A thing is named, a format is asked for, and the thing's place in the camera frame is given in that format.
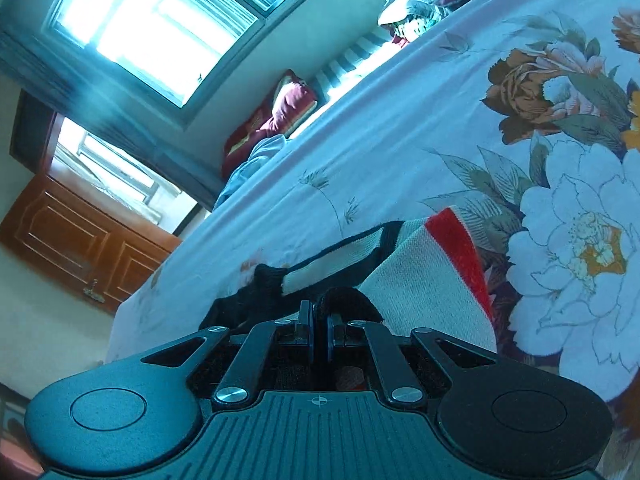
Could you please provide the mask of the striped knit sweater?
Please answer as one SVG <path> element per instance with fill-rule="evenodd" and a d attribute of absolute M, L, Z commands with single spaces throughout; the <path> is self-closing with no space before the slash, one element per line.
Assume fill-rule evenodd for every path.
<path fill-rule="evenodd" d="M 454 208 L 383 223 L 289 268 L 260 264 L 245 286 L 213 302 L 201 326 L 246 334 L 296 314 L 304 301 L 347 321 L 382 322 L 398 336 L 426 327 L 497 349 L 480 257 Z"/>

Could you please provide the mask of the brown wooden door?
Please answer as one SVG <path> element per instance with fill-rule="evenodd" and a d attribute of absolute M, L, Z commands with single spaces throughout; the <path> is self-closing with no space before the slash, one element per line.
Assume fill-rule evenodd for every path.
<path fill-rule="evenodd" d="M 100 192 L 50 174 L 29 181 L 1 223 L 1 243 L 89 304 L 115 313 L 180 240 Z"/>

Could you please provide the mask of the light blue garment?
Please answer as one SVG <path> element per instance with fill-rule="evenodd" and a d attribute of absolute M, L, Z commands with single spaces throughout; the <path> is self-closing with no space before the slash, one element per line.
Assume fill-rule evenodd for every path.
<path fill-rule="evenodd" d="M 252 148 L 247 160 L 232 171 L 229 180 L 216 199 L 214 208 L 218 208 L 239 188 L 242 188 L 260 168 L 265 166 L 267 162 L 282 151 L 286 147 L 286 144 L 288 144 L 288 138 L 283 134 L 277 134 L 276 136 L 270 136 L 270 138 L 260 140 L 254 148 Z"/>

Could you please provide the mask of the floral white bed sheet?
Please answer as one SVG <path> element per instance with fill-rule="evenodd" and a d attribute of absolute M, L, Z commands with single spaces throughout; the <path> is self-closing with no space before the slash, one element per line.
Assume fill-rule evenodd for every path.
<path fill-rule="evenodd" d="M 118 360 L 194 332 L 264 266 L 451 208 L 501 353 L 597 393 L 639 474 L 639 0 L 473 0 L 300 132 L 117 311 Z"/>

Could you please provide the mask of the blue left curtain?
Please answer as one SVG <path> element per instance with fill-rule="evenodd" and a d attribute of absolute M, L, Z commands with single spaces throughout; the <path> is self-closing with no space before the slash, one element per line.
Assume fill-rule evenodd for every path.
<path fill-rule="evenodd" d="M 52 110 L 140 160 L 206 209 L 214 208 L 217 185 L 205 165 L 143 127 L 112 98 L 105 84 L 79 73 L 37 37 L 3 25 L 1 71 Z"/>

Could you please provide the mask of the dark red pillow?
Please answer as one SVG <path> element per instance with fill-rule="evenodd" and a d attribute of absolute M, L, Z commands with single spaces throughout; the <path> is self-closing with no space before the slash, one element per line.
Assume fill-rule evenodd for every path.
<path fill-rule="evenodd" d="M 286 70 L 265 99 L 224 144 L 222 180 L 246 162 L 261 140 L 282 134 L 288 138 L 318 107 L 318 96 L 306 81 Z"/>

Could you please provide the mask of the large window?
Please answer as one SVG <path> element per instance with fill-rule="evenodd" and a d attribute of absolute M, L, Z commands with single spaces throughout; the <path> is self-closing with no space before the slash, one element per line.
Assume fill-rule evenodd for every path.
<path fill-rule="evenodd" d="M 45 32 L 187 126 L 247 55 L 307 0 L 55 0 Z"/>

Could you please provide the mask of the striped window seat mattress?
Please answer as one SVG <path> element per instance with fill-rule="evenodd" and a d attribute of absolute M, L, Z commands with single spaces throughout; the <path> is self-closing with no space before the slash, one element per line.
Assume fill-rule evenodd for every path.
<path fill-rule="evenodd" d="M 344 52 L 324 64 L 308 81 L 320 106 L 341 99 L 363 78 L 390 60 L 401 49 L 388 30 L 382 27 L 366 32 Z"/>

